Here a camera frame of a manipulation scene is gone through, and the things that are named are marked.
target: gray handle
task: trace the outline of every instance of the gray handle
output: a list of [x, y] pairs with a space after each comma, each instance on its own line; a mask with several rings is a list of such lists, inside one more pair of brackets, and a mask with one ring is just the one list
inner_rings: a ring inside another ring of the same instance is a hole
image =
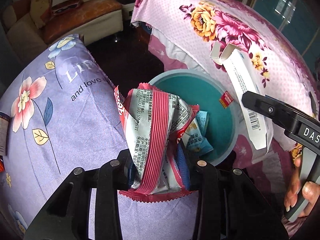
[[284, 212], [285, 218], [290, 222], [294, 222], [298, 215], [308, 205], [308, 200], [302, 196], [301, 188], [307, 181], [312, 181], [317, 184], [320, 183], [320, 156], [308, 148], [302, 150], [302, 160], [299, 171], [300, 188], [298, 189], [298, 200], [294, 207], [290, 208], [288, 212]]

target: barcode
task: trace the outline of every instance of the barcode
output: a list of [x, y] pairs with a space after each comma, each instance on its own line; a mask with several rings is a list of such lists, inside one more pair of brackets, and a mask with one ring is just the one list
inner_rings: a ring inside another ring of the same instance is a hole
[[256, 130], [260, 128], [260, 123], [258, 119], [258, 114], [255, 111], [252, 111], [248, 109], [248, 114], [250, 118], [250, 123], [251, 123], [251, 129]]
[[234, 68], [234, 71], [235, 71], [236, 77], [238, 79], [239, 85], [241, 87], [242, 93], [247, 92], [248, 90], [247, 90], [247, 87], [243, 81], [241, 74], [238, 72], [238, 70], [236, 68]]

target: teal bucket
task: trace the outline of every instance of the teal bucket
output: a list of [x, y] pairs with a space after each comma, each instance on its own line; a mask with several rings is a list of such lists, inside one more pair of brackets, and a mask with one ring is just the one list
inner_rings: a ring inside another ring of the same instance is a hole
[[149, 83], [180, 96], [189, 105], [199, 105], [200, 110], [209, 113], [205, 137], [214, 150], [202, 155], [201, 159], [218, 165], [230, 154], [238, 137], [240, 106], [236, 101], [226, 109], [222, 106], [219, 99], [226, 89], [220, 82], [199, 71], [178, 69], [164, 72]]

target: metal screw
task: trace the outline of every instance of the metal screw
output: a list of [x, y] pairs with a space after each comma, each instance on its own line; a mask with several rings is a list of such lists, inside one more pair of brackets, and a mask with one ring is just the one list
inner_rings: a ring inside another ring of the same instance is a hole
[[241, 175], [241, 174], [242, 174], [242, 171], [239, 170], [239, 169], [234, 169], [234, 170], [233, 170], [233, 173], [236, 174], [236, 175]]
[[81, 168], [75, 168], [74, 170], [73, 170], [73, 174], [74, 175], [79, 175], [79, 174], [81, 174], [82, 173], [82, 169]]
[[201, 167], [204, 167], [207, 165], [207, 163], [205, 161], [198, 161], [197, 164]]
[[111, 162], [110, 162], [110, 165], [112, 166], [112, 167], [116, 167], [116, 166], [118, 166], [120, 164], [120, 162], [118, 161], [118, 160], [112, 160]]

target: beige sofa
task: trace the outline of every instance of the beige sofa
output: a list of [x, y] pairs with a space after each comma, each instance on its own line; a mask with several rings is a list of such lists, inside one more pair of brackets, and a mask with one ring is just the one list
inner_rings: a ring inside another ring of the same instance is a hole
[[84, 35], [84, 44], [88, 45], [123, 30], [122, 5], [115, 0], [88, 0], [51, 18], [41, 28], [31, 17], [30, 4], [31, 0], [13, 3], [3, 11], [1, 19], [8, 41], [24, 65], [69, 34]]

